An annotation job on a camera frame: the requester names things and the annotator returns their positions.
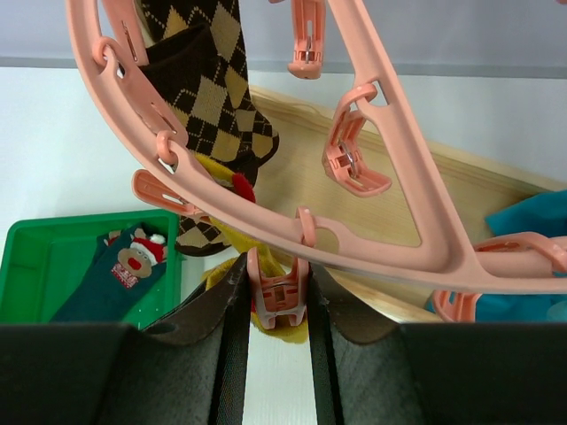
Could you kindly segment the pink round clip hanger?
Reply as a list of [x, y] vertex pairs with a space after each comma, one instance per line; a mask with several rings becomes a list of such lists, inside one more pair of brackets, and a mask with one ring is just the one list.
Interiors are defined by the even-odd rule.
[[559, 291], [566, 278], [515, 279], [488, 270], [475, 250], [442, 180], [399, 78], [368, 11], [361, 1], [328, 3], [354, 67], [354, 84], [339, 100], [329, 133], [313, 141], [299, 140], [299, 171], [322, 174], [324, 188], [341, 188], [369, 198], [399, 182], [407, 197], [410, 225], [417, 242], [405, 235], [362, 236], [346, 218], [324, 212], [330, 200], [315, 189], [307, 201], [283, 198], [283, 212], [252, 203], [224, 189], [186, 149], [187, 132], [141, 71], [144, 40], [134, 7], [118, 2], [105, 7], [117, 38], [104, 36], [99, 4], [70, 1], [66, 5], [74, 57], [83, 81], [106, 123], [139, 161], [132, 189], [144, 202], [198, 219], [217, 219], [242, 234], [266, 243], [310, 268], [321, 265], [384, 281], [414, 284], [432, 290], [468, 292], [496, 290], [511, 283], [538, 294]]

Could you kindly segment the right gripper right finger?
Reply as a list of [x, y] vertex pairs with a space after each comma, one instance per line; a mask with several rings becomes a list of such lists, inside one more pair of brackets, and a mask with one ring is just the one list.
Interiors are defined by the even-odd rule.
[[566, 327], [403, 323], [323, 267], [307, 288], [321, 424], [563, 424]]

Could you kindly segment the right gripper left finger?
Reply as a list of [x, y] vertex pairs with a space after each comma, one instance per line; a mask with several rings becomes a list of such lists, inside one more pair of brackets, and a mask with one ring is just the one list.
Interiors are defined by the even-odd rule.
[[4, 424], [238, 424], [251, 295], [246, 258], [145, 329], [1, 329]]

